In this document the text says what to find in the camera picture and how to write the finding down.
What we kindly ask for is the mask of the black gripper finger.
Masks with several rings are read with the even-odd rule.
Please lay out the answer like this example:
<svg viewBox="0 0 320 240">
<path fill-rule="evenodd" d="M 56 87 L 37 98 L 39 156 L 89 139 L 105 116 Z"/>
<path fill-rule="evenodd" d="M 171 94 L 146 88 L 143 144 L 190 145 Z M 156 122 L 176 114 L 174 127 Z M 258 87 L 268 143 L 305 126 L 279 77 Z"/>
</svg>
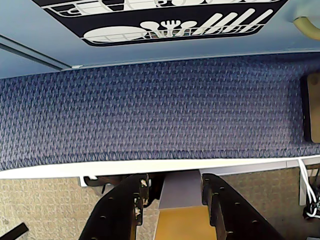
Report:
<svg viewBox="0 0 320 240">
<path fill-rule="evenodd" d="M 135 240 L 149 204 L 149 175 L 135 174 L 121 181 L 95 205 L 80 240 Z"/>
<path fill-rule="evenodd" d="M 218 240 L 282 240 L 283 236 L 221 177 L 202 175 L 202 204 Z"/>
</svg>

